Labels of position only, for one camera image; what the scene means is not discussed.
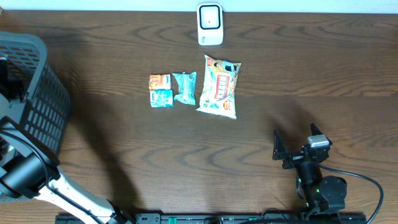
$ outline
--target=wood grain surface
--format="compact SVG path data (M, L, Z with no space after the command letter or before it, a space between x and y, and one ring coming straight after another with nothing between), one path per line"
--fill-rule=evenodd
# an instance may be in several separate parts
M324 165L380 182L385 199L374 223L398 222L395 15L225 13L224 42L212 47L198 45L191 12L4 11L0 29L44 40L73 98L62 167L121 208L303 207L295 171L272 160L272 132L296 149L315 122L334 142ZM150 74L198 72L198 102L205 54L242 63L237 120L179 102L150 107ZM346 211L370 217L377 188L342 177ZM36 200L1 204L0 223L53 223L63 212Z

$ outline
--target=white snack bag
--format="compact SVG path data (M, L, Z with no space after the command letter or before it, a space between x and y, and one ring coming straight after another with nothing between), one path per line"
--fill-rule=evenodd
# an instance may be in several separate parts
M235 87L241 63L215 60L207 55L205 82L197 111L236 119Z

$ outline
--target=snack bag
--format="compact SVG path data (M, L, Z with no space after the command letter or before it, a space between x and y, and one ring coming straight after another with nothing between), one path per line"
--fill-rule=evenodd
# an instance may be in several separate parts
M174 100L178 100L181 103L189 105L196 105L195 85L197 83L197 73L173 73L173 76L178 83L178 94L175 95Z
M215 60L207 55L205 82L197 111L236 119L235 86L241 63Z
M174 106L173 90L152 90L149 95L153 108Z
M149 76L149 90L171 90L172 79L168 75L150 75Z

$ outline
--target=blue snack package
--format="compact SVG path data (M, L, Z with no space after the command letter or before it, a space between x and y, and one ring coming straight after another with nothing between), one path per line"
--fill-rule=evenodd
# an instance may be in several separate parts
M150 91L150 106L153 108L174 106L173 90Z
M195 85L197 83L197 73L173 73L173 76L178 83L178 94L175 95L174 100L188 105L196 105Z

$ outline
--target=gray basket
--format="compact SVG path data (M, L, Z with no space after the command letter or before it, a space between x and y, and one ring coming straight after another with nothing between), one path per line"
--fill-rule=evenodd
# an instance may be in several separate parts
M22 80L25 87L23 102L10 102L0 95L0 119L10 117L58 155L71 101L47 63L45 44L34 35L0 32L0 57L8 59L9 79ZM0 166L15 156L9 154ZM15 199L0 195L0 203L10 200Z

